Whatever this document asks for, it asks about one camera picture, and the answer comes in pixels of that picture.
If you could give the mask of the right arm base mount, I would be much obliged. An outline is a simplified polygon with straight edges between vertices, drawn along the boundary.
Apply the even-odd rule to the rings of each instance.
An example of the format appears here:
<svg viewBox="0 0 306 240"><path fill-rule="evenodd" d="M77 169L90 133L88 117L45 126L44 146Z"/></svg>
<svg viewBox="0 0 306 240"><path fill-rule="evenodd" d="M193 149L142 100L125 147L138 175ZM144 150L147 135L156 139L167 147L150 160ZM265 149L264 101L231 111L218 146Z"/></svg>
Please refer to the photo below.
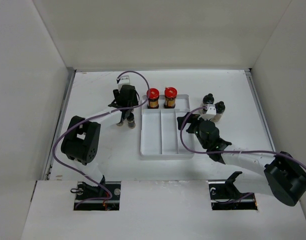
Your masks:
<svg viewBox="0 0 306 240"><path fill-rule="evenodd" d="M213 211L257 211L254 193L240 192L234 185L241 171L235 171L227 179L208 182L210 204Z"/></svg>

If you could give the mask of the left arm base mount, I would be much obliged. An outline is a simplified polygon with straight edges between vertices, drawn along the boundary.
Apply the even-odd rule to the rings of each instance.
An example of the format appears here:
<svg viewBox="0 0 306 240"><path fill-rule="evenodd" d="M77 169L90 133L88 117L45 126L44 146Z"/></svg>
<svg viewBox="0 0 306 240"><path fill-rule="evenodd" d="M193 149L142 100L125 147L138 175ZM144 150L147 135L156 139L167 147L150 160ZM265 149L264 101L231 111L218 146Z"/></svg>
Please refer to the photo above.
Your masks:
<svg viewBox="0 0 306 240"><path fill-rule="evenodd" d="M121 182L109 181L105 187L112 193L99 186L91 186L85 182L78 182L77 187L71 188L74 194L74 211L118 211L120 209Z"/></svg>

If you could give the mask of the black-label spice bottle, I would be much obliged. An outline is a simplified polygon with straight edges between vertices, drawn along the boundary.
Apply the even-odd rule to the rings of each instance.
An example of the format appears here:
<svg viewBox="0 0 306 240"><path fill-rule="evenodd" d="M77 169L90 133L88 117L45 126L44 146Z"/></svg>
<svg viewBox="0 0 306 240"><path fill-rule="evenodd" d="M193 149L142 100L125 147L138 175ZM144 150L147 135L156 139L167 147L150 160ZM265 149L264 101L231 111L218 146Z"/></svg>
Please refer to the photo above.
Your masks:
<svg viewBox="0 0 306 240"><path fill-rule="evenodd" d="M136 123L135 123L135 117L134 115L130 114L127 118L127 126L130 128L130 129L134 129L136 127Z"/></svg>
<svg viewBox="0 0 306 240"><path fill-rule="evenodd" d="M125 119L123 117L121 117L120 122L118 122L116 125L117 126L122 126L124 124Z"/></svg>

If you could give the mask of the red-lid sauce jar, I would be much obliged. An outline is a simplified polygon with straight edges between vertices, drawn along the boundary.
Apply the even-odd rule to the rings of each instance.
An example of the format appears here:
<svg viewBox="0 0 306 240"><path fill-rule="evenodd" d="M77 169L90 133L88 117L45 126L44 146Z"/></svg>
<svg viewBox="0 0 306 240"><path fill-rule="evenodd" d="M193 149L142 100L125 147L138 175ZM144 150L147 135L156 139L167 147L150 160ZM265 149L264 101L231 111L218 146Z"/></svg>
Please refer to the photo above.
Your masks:
<svg viewBox="0 0 306 240"><path fill-rule="evenodd" d="M164 107L173 109L176 106L177 90L174 87L166 87L164 90Z"/></svg>
<svg viewBox="0 0 306 240"><path fill-rule="evenodd" d="M159 97L160 92L156 88L150 88L147 93L147 108L158 109L159 108Z"/></svg>

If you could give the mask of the black-top white salt grinder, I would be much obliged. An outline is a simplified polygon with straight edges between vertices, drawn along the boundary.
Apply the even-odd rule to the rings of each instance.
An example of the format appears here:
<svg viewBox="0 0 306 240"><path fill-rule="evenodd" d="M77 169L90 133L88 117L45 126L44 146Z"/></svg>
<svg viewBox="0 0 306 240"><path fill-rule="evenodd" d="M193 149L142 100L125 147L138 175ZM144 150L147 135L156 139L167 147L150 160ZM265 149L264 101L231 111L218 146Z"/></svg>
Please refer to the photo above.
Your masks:
<svg viewBox="0 0 306 240"><path fill-rule="evenodd" d="M225 103L223 101L217 102L215 104L215 110L216 110L216 115L212 118L212 121L216 123L222 118L222 115L226 110Z"/></svg>

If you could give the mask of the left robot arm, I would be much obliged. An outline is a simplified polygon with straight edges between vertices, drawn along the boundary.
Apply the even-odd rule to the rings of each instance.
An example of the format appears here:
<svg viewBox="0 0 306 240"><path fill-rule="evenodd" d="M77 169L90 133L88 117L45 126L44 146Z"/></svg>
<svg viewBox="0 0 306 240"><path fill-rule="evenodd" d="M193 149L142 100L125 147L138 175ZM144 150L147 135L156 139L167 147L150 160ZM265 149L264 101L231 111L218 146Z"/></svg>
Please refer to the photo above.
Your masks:
<svg viewBox="0 0 306 240"><path fill-rule="evenodd" d="M95 161L100 134L111 126L121 126L124 121L131 121L134 118L133 109L139 105L139 95L133 85L124 84L113 90L113 95L112 103L97 116L84 118L76 115L71 118L67 132L63 134L60 151L73 165L65 163L53 153L59 164L92 182L88 193L96 200L105 195L105 186L100 183L104 175Z"/></svg>

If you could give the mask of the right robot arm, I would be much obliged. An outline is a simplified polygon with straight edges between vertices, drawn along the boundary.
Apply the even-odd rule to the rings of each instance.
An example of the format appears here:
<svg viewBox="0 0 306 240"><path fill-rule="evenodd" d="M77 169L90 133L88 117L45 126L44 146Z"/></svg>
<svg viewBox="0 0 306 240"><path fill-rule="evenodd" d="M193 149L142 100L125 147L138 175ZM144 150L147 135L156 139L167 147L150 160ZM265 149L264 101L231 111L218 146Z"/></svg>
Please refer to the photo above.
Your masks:
<svg viewBox="0 0 306 240"><path fill-rule="evenodd" d="M214 122L191 112L177 117L177 127L181 133L195 135L204 149L201 154L214 162L256 174L254 179L247 179L242 171L236 171L223 181L222 195L232 202L259 193L293 207L306 193L306 166L289 153L241 149L222 139Z"/></svg>

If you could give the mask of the black-top brown spice grinder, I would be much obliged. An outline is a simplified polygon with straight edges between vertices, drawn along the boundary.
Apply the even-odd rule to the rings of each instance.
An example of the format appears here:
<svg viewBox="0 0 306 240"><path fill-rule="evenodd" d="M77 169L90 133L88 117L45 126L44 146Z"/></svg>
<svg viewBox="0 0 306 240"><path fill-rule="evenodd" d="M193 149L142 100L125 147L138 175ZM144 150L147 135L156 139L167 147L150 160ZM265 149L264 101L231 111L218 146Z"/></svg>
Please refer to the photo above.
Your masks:
<svg viewBox="0 0 306 240"><path fill-rule="evenodd" d="M214 96L212 93L209 93L207 95L205 95L202 99L202 102L201 102L201 106L204 107L204 106L207 106L207 105L213 105L214 104Z"/></svg>

